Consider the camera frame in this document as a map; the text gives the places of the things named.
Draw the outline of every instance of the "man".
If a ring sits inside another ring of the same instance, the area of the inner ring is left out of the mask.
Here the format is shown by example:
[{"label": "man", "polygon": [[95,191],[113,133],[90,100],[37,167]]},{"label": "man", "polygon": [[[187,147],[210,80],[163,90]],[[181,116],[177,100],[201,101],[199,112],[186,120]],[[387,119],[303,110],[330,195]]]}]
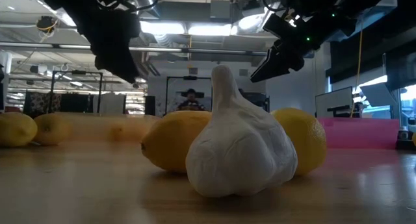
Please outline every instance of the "man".
[{"label": "man", "polygon": [[177,110],[205,110],[205,107],[196,100],[196,92],[192,88],[187,91],[187,98],[186,101],[177,107]]}]

